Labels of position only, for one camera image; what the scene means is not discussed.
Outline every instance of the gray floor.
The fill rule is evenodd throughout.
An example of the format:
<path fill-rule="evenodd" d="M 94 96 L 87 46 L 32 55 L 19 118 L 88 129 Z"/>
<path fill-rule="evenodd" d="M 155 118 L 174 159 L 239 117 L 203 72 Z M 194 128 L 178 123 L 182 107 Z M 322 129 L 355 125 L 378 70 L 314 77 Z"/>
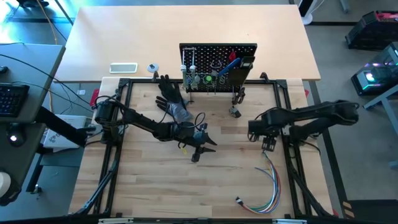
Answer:
<path fill-rule="evenodd" d="M 61 1 L 71 17 L 75 17 L 80 6 L 107 5 L 174 5 L 174 4 L 288 4 L 288 0 L 275 1 L 199 1 L 199 0 L 101 0 L 101 1 Z M 398 10 L 396 0 L 350 0 L 351 12 L 344 14 L 339 0 L 327 0 L 314 12 L 314 21 L 358 21 L 359 18 L 373 10 Z M 51 18 L 59 23 L 55 25 L 68 38 L 71 25 L 63 18 L 63 14 L 54 1 L 50 1 L 48 9 Z M 44 18 L 38 9 L 17 9 L 14 1 L 0 2 L 0 19 L 4 22 L 0 27 L 0 42 L 26 42 L 35 44 L 53 44 L 51 30 L 47 23 L 26 22 L 28 18 Z M 322 101 L 337 99 L 365 103 L 369 98 L 360 98 L 354 91 L 349 78 L 362 67 L 376 52 L 348 50 L 344 36 L 352 27 L 349 26 L 308 26 L 307 35 L 317 61 L 322 80 L 317 82 Z M 59 44 L 65 44 L 58 35 Z M 74 91 L 86 90 L 82 97 L 90 100 L 91 93 L 99 84 L 68 84 Z M 53 83 L 52 90 L 67 97 L 59 84 Z M 311 94 L 308 102 L 313 103 Z M 53 98 L 54 112 L 60 113 L 68 103 L 56 96 Z M 91 116 L 77 106 L 69 114 Z M 398 159 L 397 136 L 384 110 L 375 108 L 372 111 L 359 110 L 360 120 L 354 126 L 334 126 L 330 128 L 331 138 L 340 166 L 341 175 L 349 199 L 397 199 L 398 172 L 390 170 L 387 163 Z M 328 158 L 322 139 L 318 141 L 322 151 L 322 162 L 328 183 L 333 207 L 341 213 L 337 202 L 336 190 L 331 176 Z M 68 212 L 73 188 L 78 173 L 77 167 L 45 167 L 40 176 L 39 184 L 44 193 L 30 195 L 22 192 L 14 203 L 0 207 L 0 220 L 21 218 L 36 218 L 64 215 Z M 21 216 L 19 209 L 26 207 L 25 215 Z"/>

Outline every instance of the black pegboard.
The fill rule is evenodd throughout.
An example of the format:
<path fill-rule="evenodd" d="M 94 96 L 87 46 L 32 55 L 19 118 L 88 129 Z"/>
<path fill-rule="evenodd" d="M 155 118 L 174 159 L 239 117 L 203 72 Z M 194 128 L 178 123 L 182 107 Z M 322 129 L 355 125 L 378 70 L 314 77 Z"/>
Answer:
<path fill-rule="evenodd" d="M 217 72 L 222 71 L 230 64 L 229 56 L 235 52 L 237 58 L 245 56 L 254 56 L 256 53 L 257 44 L 180 44 L 181 61 L 183 59 L 183 49 L 195 48 L 194 65 L 196 66 L 196 73 L 201 78 L 197 90 L 191 88 L 186 89 L 187 92 L 214 92 L 215 89 L 211 82 L 205 84 L 203 77 L 210 74 L 213 70 Z M 189 68 L 192 65 L 193 50 L 185 50 L 184 64 L 187 67 L 187 77 L 191 77 Z M 232 92 L 232 85 L 228 83 L 228 72 L 224 74 L 224 82 L 220 83 L 220 78 L 216 81 L 216 92 Z M 240 86 L 234 86 L 234 91 L 239 91 Z"/>

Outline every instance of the wooden board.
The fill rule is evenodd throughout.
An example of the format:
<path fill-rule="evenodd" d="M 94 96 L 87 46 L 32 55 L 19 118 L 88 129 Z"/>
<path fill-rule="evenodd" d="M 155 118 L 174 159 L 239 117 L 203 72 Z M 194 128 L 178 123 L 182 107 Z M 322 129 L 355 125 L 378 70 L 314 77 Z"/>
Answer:
<path fill-rule="evenodd" d="M 81 7 L 56 78 L 100 82 L 118 62 L 138 70 L 117 76 L 152 76 L 147 66 L 158 63 L 181 78 L 180 43 L 256 43 L 249 78 L 320 79 L 296 5 Z"/>
<path fill-rule="evenodd" d="M 111 95 L 118 80 L 104 78 L 100 95 Z M 301 80 L 290 80 L 289 91 L 293 107 L 307 104 Z M 134 84 L 131 108 L 158 121 L 164 112 L 154 103 L 157 95 L 160 91 L 156 84 Z M 194 115 L 201 111 L 206 113 L 209 135 L 218 143 L 211 148 L 217 152 L 203 154 L 194 164 L 190 162 L 193 148 L 187 147 L 185 155 L 175 141 L 159 142 L 142 129 L 128 127 L 112 214 L 123 212 L 125 217 L 159 218 L 282 218 L 286 213 L 292 214 L 280 139 L 275 151 L 269 153 L 282 182 L 278 208 L 268 215 L 255 215 L 235 202 L 236 196 L 240 196 L 248 205 L 260 205 L 272 195 L 272 181 L 254 169 L 265 167 L 261 143 L 249 142 L 246 136 L 248 120 L 275 106 L 272 87 L 246 85 L 246 97 L 238 105 L 242 113 L 239 119 L 228 114 L 230 94 L 192 93 L 192 100 L 195 102 L 188 109 Z M 171 121 L 171 118 L 167 116 L 165 121 Z M 311 147 L 301 147 L 301 151 L 308 186 L 325 209 L 331 211 L 320 156 Z M 103 154 L 101 144 L 92 144 L 85 149 L 70 212 L 77 211 L 97 187 Z"/>

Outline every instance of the wire bundle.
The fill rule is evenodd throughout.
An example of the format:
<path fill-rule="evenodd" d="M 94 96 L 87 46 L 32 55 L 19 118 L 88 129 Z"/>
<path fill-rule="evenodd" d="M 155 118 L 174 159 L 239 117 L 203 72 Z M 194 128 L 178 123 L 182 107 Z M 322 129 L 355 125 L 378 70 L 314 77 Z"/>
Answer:
<path fill-rule="evenodd" d="M 273 190 L 273 193 L 272 193 L 272 198 L 263 206 L 260 206 L 260 207 L 248 207 L 247 205 L 245 205 L 243 203 L 243 201 L 239 197 L 236 197 L 236 203 L 238 203 L 240 206 L 242 206 L 246 210 L 248 210 L 248 211 L 250 211 L 252 213 L 255 213 L 255 214 L 267 214 L 267 213 L 271 213 L 272 211 L 274 211 L 276 209 L 276 207 L 278 207 L 279 200 L 280 200 L 280 193 L 282 191 L 279 175 L 278 175 L 278 172 L 275 169 L 274 164 L 269 159 L 269 157 L 268 157 L 268 155 L 267 155 L 267 153 L 265 151 L 263 152 L 263 154 L 265 155 L 267 163 L 269 164 L 271 173 L 268 173 L 267 170 L 260 169 L 258 167 L 255 167 L 255 168 L 257 170 L 267 174 L 272 179 L 272 181 L 274 182 L 274 190 Z"/>

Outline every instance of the red tag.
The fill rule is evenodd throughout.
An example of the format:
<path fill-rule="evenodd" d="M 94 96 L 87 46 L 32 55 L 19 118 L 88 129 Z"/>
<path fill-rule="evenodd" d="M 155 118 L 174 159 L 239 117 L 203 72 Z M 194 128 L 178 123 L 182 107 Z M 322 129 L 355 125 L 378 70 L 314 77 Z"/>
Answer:
<path fill-rule="evenodd" d="M 95 89 L 93 92 L 93 96 L 91 97 L 91 100 L 90 100 L 90 106 L 94 106 L 95 99 L 98 97 L 99 94 L 100 94 L 100 89 Z"/>
<path fill-rule="evenodd" d="M 229 62 L 233 62 L 233 60 L 236 59 L 236 53 L 235 52 L 231 52 L 231 54 L 229 55 Z"/>

